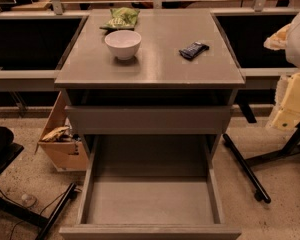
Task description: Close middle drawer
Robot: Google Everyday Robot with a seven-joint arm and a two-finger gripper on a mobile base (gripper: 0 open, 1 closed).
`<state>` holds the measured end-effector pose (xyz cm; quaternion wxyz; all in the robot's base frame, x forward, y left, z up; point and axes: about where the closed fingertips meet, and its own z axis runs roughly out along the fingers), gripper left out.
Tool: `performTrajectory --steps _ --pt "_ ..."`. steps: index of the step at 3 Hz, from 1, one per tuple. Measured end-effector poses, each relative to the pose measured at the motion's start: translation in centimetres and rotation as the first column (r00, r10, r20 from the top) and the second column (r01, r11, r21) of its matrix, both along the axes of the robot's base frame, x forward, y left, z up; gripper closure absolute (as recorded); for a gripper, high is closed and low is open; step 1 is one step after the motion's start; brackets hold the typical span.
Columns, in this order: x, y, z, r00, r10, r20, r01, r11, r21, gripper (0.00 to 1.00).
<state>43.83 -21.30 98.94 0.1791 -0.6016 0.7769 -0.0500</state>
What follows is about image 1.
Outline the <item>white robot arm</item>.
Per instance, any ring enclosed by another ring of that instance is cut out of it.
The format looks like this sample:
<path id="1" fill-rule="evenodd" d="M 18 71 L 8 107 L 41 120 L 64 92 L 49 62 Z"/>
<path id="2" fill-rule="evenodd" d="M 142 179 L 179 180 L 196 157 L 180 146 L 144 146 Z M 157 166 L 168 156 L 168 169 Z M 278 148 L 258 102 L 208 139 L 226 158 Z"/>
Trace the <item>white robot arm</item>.
<path id="1" fill-rule="evenodd" d="M 268 123 L 273 128 L 292 130 L 300 122 L 300 12 L 291 23 L 268 37 L 263 46 L 274 51 L 284 50 L 286 60 L 298 68 L 297 73 L 280 77 Z"/>

